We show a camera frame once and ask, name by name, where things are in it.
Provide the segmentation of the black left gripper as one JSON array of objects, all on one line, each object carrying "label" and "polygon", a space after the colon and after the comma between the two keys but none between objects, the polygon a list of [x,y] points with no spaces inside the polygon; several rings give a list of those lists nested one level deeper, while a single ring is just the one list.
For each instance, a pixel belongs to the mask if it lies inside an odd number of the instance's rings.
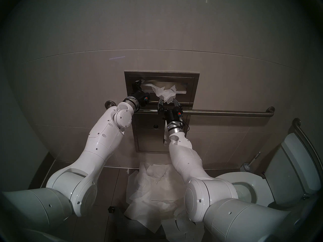
[{"label": "black left gripper", "polygon": [[132,93],[130,94],[131,97],[134,97],[139,105],[147,105],[150,101],[150,94],[149,93],[145,93],[141,86],[143,83],[145,82],[145,80],[140,79],[138,81],[135,81],[131,84],[132,86]]}]

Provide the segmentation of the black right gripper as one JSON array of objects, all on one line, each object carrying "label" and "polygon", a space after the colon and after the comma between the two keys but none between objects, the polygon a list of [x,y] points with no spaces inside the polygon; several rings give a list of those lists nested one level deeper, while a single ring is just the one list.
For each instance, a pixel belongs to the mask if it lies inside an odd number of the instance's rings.
[{"label": "black right gripper", "polygon": [[165,109],[162,98],[159,98],[157,106],[158,115],[160,115],[162,120],[165,120],[166,122],[181,122],[183,121],[183,108],[175,98],[173,99],[173,102],[175,105],[173,109]]}]

